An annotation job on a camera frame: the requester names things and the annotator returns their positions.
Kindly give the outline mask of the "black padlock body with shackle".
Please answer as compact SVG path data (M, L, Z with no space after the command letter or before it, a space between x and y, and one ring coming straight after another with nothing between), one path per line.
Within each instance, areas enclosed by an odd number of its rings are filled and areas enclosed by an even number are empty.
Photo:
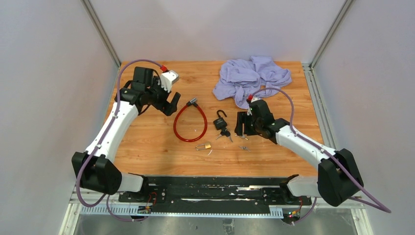
M213 121L213 124L214 124L216 130L222 130L222 129L226 128L228 124L226 123L224 118L220 115L220 114L223 114L224 117L227 117L226 113L223 110L217 110L216 114L217 114L218 118Z

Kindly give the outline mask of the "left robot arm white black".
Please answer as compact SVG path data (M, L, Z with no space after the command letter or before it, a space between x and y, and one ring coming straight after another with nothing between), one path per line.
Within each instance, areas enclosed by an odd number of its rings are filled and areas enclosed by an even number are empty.
M75 152L72 166L77 177L77 188L85 188L105 195L129 191L138 202L150 196L148 179L132 173L122 173L114 164L118 147L132 122L153 106L164 115L170 116L177 110L181 97L175 93L168 97L179 74L163 69L135 67L133 78L120 87L115 96L111 112L97 137L83 152Z

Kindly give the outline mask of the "red cable lock black body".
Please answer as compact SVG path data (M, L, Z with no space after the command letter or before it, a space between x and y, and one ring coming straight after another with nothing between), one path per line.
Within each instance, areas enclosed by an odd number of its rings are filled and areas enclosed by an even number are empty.
M190 107L194 107L198 111L201 118L200 122L194 123L194 118L190 118L189 127L184 127L187 124L182 114ZM208 119L202 107L198 104L197 98L192 98L178 111L173 121L173 132L175 136L183 142L196 142L200 140L208 130Z

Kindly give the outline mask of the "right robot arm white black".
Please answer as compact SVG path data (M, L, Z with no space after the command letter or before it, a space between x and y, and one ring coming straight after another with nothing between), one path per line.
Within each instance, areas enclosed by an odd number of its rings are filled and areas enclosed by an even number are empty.
M237 113L235 133L258 135L305 159L318 172L316 177L291 175L280 182L280 198L292 204L301 196L320 197L339 206L364 186L353 154L318 143L298 131L291 122L274 118L264 100L252 101L247 111Z

